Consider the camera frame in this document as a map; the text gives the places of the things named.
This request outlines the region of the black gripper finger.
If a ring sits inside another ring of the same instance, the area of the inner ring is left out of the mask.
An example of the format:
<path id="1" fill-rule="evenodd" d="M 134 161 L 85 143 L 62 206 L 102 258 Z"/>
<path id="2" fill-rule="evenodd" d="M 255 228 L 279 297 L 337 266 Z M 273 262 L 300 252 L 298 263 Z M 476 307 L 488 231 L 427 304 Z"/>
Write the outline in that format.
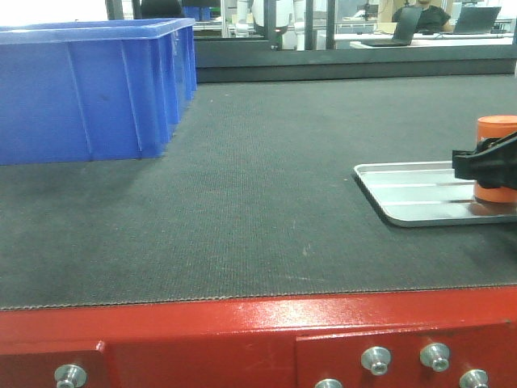
<path id="1" fill-rule="evenodd" d="M 474 150 L 453 150 L 452 169 L 458 179 L 477 181 L 483 188 L 516 189 L 516 132 L 489 137 Z"/>

